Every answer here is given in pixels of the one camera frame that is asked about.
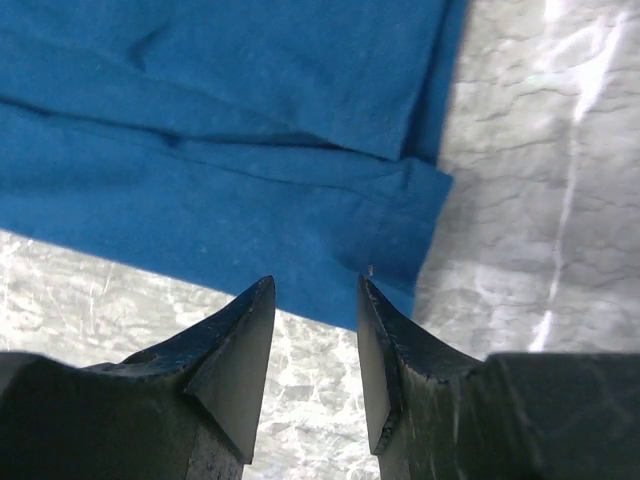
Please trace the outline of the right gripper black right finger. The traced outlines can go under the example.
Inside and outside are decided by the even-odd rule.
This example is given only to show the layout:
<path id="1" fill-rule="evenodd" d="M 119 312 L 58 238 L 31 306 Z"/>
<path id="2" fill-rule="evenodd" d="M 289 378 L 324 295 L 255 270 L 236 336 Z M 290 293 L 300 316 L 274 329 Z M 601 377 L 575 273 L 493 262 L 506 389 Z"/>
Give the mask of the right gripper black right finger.
<path id="1" fill-rule="evenodd" d="M 367 278 L 357 343 L 384 479 L 635 479 L 635 353 L 499 353 L 479 361 L 400 313 Z"/>

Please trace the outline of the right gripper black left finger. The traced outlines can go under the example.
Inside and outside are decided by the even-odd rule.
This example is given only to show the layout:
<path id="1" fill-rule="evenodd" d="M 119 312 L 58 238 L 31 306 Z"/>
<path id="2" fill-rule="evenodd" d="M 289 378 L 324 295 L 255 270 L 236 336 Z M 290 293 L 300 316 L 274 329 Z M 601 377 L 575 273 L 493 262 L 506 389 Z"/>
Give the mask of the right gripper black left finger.
<path id="1" fill-rule="evenodd" d="M 254 455 L 275 316 L 264 277 L 120 363 L 1 356 L 5 479 L 238 479 Z"/>

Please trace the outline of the blue mickey mouse t-shirt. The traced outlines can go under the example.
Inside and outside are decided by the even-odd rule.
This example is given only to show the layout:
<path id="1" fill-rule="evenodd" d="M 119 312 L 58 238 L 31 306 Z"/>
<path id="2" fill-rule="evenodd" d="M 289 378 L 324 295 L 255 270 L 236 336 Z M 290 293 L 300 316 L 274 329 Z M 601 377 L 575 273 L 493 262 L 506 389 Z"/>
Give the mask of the blue mickey mouse t-shirt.
<path id="1" fill-rule="evenodd" d="M 5 1 L 4 229 L 344 328 L 402 312 L 464 1 Z"/>

